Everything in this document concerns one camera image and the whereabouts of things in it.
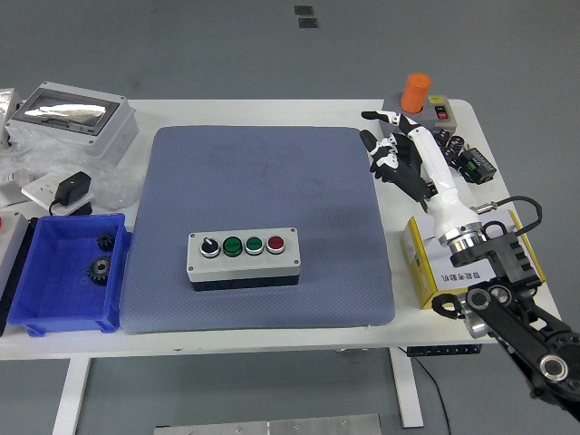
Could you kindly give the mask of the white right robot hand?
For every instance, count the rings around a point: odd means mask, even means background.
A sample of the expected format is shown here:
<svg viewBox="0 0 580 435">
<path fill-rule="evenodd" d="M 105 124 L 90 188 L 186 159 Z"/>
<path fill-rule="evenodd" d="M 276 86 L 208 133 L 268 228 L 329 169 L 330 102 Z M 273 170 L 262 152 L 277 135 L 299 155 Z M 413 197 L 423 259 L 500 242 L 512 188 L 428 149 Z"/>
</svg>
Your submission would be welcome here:
<svg viewBox="0 0 580 435">
<path fill-rule="evenodd" d="M 401 164 L 390 151 L 387 140 L 379 141 L 367 130 L 360 132 L 365 148 L 372 157 L 372 172 L 377 179 L 391 181 L 411 198 L 420 202 L 434 217 L 434 235 L 445 246 L 461 237 L 484 240 L 482 224 L 475 211 L 459 199 L 459 191 L 448 163 L 432 134 L 418 122 L 395 111 L 364 111 L 366 120 L 381 120 L 399 127 L 420 157 L 428 176 Z"/>
</svg>

